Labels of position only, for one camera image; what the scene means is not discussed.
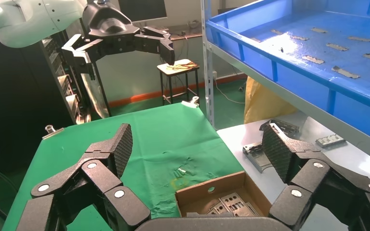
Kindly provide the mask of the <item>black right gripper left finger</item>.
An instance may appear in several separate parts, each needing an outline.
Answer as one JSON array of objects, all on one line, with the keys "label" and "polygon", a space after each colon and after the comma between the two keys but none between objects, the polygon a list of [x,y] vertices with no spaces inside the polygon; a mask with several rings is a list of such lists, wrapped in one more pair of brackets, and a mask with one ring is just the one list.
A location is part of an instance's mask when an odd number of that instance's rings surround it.
[{"label": "black right gripper left finger", "polygon": [[114,231],[133,231],[151,218],[148,207],[121,177],[132,154],[132,128],[92,143],[77,163],[31,190],[19,231],[65,231],[81,210],[94,206]]}]

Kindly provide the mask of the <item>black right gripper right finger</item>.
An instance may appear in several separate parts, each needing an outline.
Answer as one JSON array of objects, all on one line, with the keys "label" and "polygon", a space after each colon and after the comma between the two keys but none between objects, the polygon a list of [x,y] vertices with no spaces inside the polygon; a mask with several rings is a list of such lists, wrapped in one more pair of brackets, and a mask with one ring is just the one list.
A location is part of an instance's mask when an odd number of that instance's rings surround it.
[{"label": "black right gripper right finger", "polygon": [[350,231],[370,231],[370,178],[334,163],[310,143],[287,137],[274,123],[263,132],[262,150],[286,184],[270,218],[297,231],[320,205]]}]

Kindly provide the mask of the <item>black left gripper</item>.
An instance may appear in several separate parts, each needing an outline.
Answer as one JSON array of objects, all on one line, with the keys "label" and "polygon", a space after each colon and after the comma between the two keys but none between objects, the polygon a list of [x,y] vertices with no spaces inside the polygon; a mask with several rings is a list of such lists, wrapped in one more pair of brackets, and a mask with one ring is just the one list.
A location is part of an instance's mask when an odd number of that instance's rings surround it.
[{"label": "black left gripper", "polygon": [[115,5],[106,0],[88,2],[82,13],[82,34],[75,34],[63,47],[68,65],[77,74],[96,80],[94,64],[105,55],[142,51],[159,54],[167,64],[174,65],[175,51],[171,34],[152,27],[135,27]]}]

